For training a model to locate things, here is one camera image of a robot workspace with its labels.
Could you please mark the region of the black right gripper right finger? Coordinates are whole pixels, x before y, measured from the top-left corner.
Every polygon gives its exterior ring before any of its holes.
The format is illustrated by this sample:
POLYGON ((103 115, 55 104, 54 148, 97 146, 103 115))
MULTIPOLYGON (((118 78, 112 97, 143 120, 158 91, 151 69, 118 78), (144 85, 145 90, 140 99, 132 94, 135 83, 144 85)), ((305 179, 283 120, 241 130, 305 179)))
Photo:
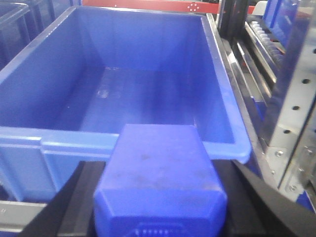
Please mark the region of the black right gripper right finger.
POLYGON ((237 160, 212 161, 228 197, 222 237, 314 237, 316 216, 237 160))

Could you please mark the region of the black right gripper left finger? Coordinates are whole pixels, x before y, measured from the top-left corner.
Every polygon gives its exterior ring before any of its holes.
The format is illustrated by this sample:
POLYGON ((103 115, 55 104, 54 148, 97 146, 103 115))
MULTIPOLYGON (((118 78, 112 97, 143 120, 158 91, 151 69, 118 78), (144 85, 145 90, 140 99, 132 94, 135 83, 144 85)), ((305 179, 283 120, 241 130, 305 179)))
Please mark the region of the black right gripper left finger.
POLYGON ((23 237, 95 237, 94 191, 104 161, 81 161, 62 189, 22 230, 23 237))

